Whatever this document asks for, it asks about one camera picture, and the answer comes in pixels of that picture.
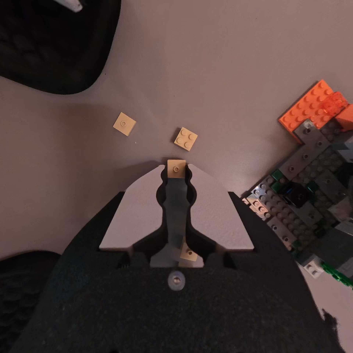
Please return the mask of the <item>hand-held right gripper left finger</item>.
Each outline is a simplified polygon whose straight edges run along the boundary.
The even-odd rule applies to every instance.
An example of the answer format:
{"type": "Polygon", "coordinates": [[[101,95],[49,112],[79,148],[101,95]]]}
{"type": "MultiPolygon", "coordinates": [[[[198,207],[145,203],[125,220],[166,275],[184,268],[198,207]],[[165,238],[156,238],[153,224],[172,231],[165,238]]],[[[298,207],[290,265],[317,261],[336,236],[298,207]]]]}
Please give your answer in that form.
{"type": "Polygon", "coordinates": [[[168,241],[164,209],[165,165],[134,181],[124,192],[119,206],[99,245],[100,251],[142,253],[150,262],[168,241]]]}

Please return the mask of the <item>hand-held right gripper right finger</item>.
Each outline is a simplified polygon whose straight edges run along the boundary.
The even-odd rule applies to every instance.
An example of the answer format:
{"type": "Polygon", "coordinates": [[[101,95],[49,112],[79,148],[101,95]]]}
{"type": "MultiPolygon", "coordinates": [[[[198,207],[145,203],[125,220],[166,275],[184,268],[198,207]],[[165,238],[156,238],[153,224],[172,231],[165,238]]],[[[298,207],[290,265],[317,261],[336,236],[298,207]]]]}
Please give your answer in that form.
{"type": "Polygon", "coordinates": [[[251,252],[253,242],[227,189],[194,164],[186,169],[186,243],[204,263],[212,254],[251,252]]]}

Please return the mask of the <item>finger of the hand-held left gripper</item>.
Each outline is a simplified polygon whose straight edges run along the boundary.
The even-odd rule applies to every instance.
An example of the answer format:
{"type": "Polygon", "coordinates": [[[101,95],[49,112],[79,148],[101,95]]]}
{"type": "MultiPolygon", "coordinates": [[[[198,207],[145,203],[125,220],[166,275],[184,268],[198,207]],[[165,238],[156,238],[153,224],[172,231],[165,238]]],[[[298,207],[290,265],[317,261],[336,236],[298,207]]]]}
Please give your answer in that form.
{"type": "Polygon", "coordinates": [[[73,12],[80,12],[83,9],[79,0],[57,0],[56,2],[73,12]]]}

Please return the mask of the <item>tan square jumper plate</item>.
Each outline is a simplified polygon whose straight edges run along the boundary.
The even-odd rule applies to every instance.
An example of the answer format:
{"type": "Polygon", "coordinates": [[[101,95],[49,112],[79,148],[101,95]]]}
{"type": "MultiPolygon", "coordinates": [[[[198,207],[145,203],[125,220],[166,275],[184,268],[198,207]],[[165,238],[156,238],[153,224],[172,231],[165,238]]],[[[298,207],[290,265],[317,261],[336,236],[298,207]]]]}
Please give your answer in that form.
{"type": "Polygon", "coordinates": [[[185,179],[186,160],[167,160],[167,177],[169,179],[185,179]]]}
{"type": "Polygon", "coordinates": [[[198,255],[189,248],[187,243],[183,242],[180,250],[180,259],[195,262],[197,257],[198,255]]]}
{"type": "Polygon", "coordinates": [[[136,121],[134,119],[132,119],[125,113],[120,112],[116,121],[113,124],[113,128],[121,132],[123,135],[129,136],[135,124],[136,121]]]}

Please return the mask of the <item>tan two-by-two brick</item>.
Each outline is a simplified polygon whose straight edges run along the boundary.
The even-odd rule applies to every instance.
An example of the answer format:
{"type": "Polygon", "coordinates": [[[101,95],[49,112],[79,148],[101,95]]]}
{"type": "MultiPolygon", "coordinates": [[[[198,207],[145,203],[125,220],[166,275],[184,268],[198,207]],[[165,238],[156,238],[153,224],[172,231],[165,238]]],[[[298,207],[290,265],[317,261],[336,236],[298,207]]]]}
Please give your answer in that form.
{"type": "Polygon", "coordinates": [[[190,151],[197,137],[197,134],[186,129],[185,127],[182,127],[174,140],[174,144],[187,151],[190,151]]]}

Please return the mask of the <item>grey desk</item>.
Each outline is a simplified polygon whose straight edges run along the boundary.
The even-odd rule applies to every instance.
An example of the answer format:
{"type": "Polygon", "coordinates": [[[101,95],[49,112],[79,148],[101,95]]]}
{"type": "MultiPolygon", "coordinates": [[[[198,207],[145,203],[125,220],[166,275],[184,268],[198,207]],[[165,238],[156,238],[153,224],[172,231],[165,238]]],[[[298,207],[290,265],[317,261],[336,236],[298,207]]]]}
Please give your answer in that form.
{"type": "Polygon", "coordinates": [[[121,1],[87,89],[1,77],[1,258],[62,253],[169,158],[240,196],[295,148],[277,119],[322,78],[352,100],[352,1],[121,1]]]}

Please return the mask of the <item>grey toy brick building model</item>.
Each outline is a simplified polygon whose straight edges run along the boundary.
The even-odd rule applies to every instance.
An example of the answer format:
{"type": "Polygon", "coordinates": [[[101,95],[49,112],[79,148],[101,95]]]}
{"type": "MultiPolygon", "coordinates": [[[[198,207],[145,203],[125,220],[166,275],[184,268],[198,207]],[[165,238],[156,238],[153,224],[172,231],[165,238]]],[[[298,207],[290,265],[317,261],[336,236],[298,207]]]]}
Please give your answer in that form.
{"type": "Polygon", "coordinates": [[[313,278],[352,289],[352,104],[321,79],[278,122],[299,146],[243,202],[313,278]]]}

